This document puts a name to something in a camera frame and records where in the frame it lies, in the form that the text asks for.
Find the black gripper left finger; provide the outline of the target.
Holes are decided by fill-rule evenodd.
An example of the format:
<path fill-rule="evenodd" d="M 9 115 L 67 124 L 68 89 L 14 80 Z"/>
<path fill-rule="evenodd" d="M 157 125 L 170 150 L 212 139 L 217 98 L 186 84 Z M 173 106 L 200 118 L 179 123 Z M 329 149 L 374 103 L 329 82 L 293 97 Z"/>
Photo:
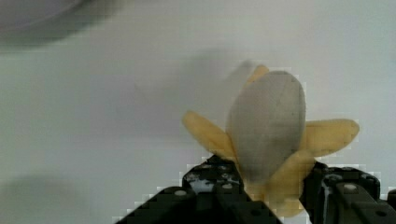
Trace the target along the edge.
<path fill-rule="evenodd" d="M 161 190 L 115 224 L 282 224 L 245 192 L 232 161 L 212 156 L 194 166 L 180 187 Z"/>

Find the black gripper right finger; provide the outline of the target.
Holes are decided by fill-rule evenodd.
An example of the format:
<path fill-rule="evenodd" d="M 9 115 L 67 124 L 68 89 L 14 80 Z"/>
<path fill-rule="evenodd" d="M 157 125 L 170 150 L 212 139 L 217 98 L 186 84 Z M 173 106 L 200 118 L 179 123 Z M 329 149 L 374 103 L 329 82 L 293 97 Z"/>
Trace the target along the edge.
<path fill-rule="evenodd" d="M 380 199 L 380 181 L 352 167 L 316 162 L 300 202 L 312 224 L 396 224 L 395 190 Z"/>

